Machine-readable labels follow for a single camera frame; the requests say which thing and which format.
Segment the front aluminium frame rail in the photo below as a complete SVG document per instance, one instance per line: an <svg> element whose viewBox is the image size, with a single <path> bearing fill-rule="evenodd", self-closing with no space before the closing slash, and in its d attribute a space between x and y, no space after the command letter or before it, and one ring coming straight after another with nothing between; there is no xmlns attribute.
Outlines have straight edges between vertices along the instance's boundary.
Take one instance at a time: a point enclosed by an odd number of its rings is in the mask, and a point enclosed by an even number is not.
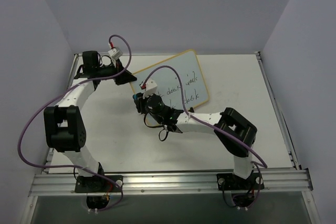
<svg viewBox="0 0 336 224"><path fill-rule="evenodd" d="M216 194L219 171L183 173L125 173L123 193L128 195ZM312 191L307 170L263 169L265 188L261 192ZM34 177L30 196L76 196L72 174L44 174Z"/></svg>

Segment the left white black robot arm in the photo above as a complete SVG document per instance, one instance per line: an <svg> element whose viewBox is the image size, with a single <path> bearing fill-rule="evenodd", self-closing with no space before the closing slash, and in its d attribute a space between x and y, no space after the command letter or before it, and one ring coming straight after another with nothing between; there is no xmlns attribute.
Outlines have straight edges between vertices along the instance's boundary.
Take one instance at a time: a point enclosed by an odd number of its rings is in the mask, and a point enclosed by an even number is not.
<svg viewBox="0 0 336 224"><path fill-rule="evenodd" d="M78 179L94 192L105 188L106 179L101 164L86 147L87 133L81 116L81 109L93 94L102 78L115 76L115 83L123 85L136 80L125 70L120 57L122 52L115 47L108 51L108 65L101 62L97 51L82 53L82 65L77 69L71 90L63 95L55 106L44 109L47 145L66 156L73 165L79 166Z"/></svg>

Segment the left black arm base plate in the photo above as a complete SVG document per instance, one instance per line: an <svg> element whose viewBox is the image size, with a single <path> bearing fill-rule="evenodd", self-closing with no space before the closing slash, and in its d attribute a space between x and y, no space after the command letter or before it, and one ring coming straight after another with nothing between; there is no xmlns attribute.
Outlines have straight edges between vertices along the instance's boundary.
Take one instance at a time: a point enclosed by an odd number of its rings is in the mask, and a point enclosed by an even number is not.
<svg viewBox="0 0 336 224"><path fill-rule="evenodd" d="M78 176L75 186L76 193L118 193L120 190L107 180L97 176Z"/></svg>

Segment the yellow-framed small whiteboard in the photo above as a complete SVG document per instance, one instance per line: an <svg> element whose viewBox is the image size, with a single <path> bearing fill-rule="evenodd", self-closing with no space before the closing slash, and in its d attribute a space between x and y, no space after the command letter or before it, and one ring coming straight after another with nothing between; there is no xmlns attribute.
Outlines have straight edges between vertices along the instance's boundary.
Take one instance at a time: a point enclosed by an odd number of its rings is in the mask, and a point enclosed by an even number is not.
<svg viewBox="0 0 336 224"><path fill-rule="evenodd" d="M182 109L196 108L209 100L196 51L184 51L133 74L137 81L131 83L133 93L141 92L140 84L150 77L157 84L156 94L164 104Z"/></svg>

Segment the aluminium table edge rail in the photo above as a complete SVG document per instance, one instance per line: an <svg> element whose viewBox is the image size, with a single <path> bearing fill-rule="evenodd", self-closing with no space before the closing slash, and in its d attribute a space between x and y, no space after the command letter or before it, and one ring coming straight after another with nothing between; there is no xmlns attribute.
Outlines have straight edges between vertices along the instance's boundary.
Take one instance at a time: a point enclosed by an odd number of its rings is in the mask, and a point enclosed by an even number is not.
<svg viewBox="0 0 336 224"><path fill-rule="evenodd" d="M282 110L281 110L281 108L279 106L279 103L278 103L278 101L277 101L277 99L275 97L275 94L274 94L274 91L273 91L273 89L271 87L269 79L268 79L268 77L266 75L266 72L265 72L265 69L264 69L264 65L262 63L263 61L262 61L262 58L261 58L261 52L257 51L257 52L255 52L255 55L256 55L256 59L258 61L258 64L259 64L259 67L260 67L260 71L261 71L261 74L263 76L263 79L264 79L267 91L269 93L269 96L270 96L270 99L271 99L271 103L272 103L272 106L273 106L273 109L274 109L274 112L275 112L275 115L276 115L276 118L277 118L277 121L278 121L278 124L279 124L279 127L280 127L282 138L283 138L284 143L286 145L286 148L287 148L287 151L288 151L291 163L292 163L293 167L296 170L301 170L302 167L301 167L301 164L298 161L298 158L297 158L297 155L296 155L296 151L295 151L295 147L293 145L293 141L292 141L292 138L290 136L286 120L285 120L284 115L282 113Z"/></svg>

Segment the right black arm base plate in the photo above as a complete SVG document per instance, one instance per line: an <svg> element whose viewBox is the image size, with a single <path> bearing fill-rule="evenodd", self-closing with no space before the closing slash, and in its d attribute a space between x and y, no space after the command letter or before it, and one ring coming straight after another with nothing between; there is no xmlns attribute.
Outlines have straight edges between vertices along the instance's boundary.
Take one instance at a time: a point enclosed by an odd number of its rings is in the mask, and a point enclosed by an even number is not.
<svg viewBox="0 0 336 224"><path fill-rule="evenodd" d="M264 182L259 178L258 172L252 172L247 179L242 179L233 173L219 173L216 174L216 179L218 189L223 191L265 189Z"/></svg>

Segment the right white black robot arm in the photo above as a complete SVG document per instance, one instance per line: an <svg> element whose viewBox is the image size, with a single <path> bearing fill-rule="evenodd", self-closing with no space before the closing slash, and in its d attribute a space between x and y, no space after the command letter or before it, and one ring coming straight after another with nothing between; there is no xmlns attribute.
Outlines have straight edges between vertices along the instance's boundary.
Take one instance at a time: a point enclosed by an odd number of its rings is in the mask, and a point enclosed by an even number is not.
<svg viewBox="0 0 336 224"><path fill-rule="evenodd" d="M257 128L233 108L218 113L192 113L169 107L159 95L133 96L137 111L150 115L166 133L204 133L216 135L234 157L233 182L244 189L252 182L252 156Z"/></svg>

